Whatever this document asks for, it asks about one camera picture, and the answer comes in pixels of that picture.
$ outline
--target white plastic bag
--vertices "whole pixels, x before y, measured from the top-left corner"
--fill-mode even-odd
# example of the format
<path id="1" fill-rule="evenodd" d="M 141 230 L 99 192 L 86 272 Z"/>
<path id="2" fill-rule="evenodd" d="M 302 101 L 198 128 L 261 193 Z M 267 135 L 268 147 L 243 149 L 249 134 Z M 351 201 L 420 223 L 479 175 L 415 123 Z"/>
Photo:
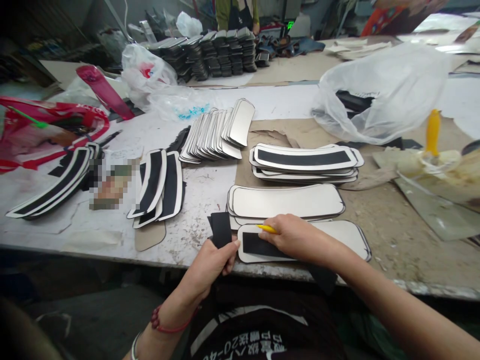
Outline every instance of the white plastic bag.
<path id="1" fill-rule="evenodd" d="M 145 113 L 150 111 L 148 96 L 165 84 L 177 85 L 177 73 L 163 59 L 138 44 L 125 47 L 121 55 L 121 78 L 129 87 L 128 96 Z"/>
<path id="2" fill-rule="evenodd" d="M 183 11 L 176 19 L 176 27 L 178 28 L 180 34 L 187 38 L 193 38 L 196 35 L 200 35 L 203 30 L 200 20 L 190 17 Z"/>
<path id="3" fill-rule="evenodd" d="M 381 50 L 327 71 L 318 83 L 311 114 L 342 140 L 386 144 L 424 122 L 442 94 L 449 69 L 450 57 L 426 45 L 403 43 Z M 375 99 L 349 119 L 335 95 L 338 90 Z"/>

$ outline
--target pink plastic bag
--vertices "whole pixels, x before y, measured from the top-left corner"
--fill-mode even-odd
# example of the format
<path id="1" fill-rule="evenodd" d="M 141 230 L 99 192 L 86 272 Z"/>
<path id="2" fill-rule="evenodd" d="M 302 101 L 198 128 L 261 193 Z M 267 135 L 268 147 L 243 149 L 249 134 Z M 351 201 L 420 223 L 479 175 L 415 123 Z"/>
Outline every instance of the pink plastic bag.
<path id="1" fill-rule="evenodd" d="M 84 146 L 88 141 L 95 141 L 110 127 L 107 115 L 99 108 L 90 105 L 33 101 L 9 96 L 0 96 L 0 104 L 5 107 L 12 106 L 45 123 L 53 123 L 71 117 L 83 118 L 82 125 L 92 128 L 92 131 L 75 140 L 68 150 Z M 30 120 L 13 110 L 7 109 L 5 112 L 3 135 L 0 139 L 0 173 L 15 170 L 19 166 L 37 170 L 39 165 L 65 155 L 66 149 L 48 142 L 32 148 L 29 153 L 13 155 L 9 137 L 20 129 L 30 126 L 31 123 Z"/>

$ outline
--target yellow marker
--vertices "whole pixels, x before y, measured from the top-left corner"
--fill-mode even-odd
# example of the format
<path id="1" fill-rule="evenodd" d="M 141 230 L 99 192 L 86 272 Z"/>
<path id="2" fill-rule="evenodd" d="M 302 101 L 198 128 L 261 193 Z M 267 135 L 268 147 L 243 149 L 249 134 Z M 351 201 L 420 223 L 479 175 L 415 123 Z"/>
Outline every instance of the yellow marker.
<path id="1" fill-rule="evenodd" d="M 434 161 L 437 161 L 440 155 L 437 148 L 437 143 L 439 142 L 441 122 L 442 120 L 440 118 L 439 111 L 437 109 L 433 109 L 430 113 L 428 124 L 426 126 L 426 147 L 424 154 L 427 157 L 433 157 Z"/>
<path id="2" fill-rule="evenodd" d="M 260 229 L 262 230 L 265 230 L 267 233 L 270 233 L 270 234 L 277 234 L 277 232 L 275 231 L 275 229 L 271 226 L 268 226 L 268 225 L 257 225 Z"/>

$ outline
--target worker's hand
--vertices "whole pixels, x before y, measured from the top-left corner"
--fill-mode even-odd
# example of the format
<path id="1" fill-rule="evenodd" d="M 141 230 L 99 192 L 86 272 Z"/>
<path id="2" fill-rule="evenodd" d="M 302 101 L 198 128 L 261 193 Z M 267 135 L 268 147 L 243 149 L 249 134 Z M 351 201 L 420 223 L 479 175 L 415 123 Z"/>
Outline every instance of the worker's hand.
<path id="1" fill-rule="evenodd" d="M 226 276 L 232 272 L 240 241 L 236 236 L 231 241 L 220 249 L 210 239 L 205 241 L 177 287 L 188 300 L 199 303 L 220 273 Z"/>
<path id="2" fill-rule="evenodd" d="M 345 245 L 305 220 L 292 215 L 277 215 L 263 223 L 277 234 L 266 231 L 258 236 L 275 245 L 282 253 L 307 263 L 332 268 Z"/>
<path id="3" fill-rule="evenodd" d="M 253 27 L 251 28 L 251 32 L 254 35 L 258 35 L 260 33 L 260 24 L 259 23 L 253 23 Z"/>

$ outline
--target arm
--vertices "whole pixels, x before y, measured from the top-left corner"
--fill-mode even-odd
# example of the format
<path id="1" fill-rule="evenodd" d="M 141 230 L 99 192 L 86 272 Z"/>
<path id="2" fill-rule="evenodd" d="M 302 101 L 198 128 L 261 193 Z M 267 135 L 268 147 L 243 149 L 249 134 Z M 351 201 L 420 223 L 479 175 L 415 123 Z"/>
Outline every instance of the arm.
<path id="1" fill-rule="evenodd" d="M 285 254 L 339 274 L 409 357 L 475 359 L 480 354 L 480 342 L 474 337 L 397 287 L 338 240 L 291 214 L 264 224 L 278 234 L 262 232 L 260 238 Z"/>
<path id="2" fill-rule="evenodd" d="M 252 0 L 251 6 L 253 7 L 253 28 L 252 32 L 255 35 L 258 35 L 260 32 L 260 17 L 259 17 L 259 7 L 257 0 Z"/>
<path id="3" fill-rule="evenodd" d="M 218 0 L 215 2 L 216 22 L 218 30 L 229 29 L 230 3 L 228 1 Z"/>
<path id="4" fill-rule="evenodd" d="M 164 329 L 178 329 L 188 323 L 200 302 L 205 299 L 215 279 L 228 275 L 235 264 L 240 241 L 217 249 L 207 239 L 186 271 L 180 284 L 162 304 L 158 319 Z M 160 332 L 148 323 L 136 344 L 135 356 L 139 360 L 168 360 L 172 356 L 183 331 Z M 123 360 L 130 360 L 130 352 Z"/>

